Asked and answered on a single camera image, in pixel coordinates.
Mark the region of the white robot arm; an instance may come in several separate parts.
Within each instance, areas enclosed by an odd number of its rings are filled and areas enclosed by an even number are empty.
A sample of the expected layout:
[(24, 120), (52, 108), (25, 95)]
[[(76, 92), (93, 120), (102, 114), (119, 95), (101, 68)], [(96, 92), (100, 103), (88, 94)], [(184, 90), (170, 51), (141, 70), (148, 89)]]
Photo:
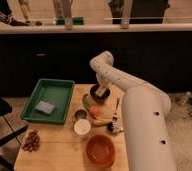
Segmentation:
[(177, 171), (165, 121), (171, 109), (169, 96), (113, 64), (109, 51), (90, 60), (102, 86), (108, 81), (124, 92), (121, 112), (129, 171)]

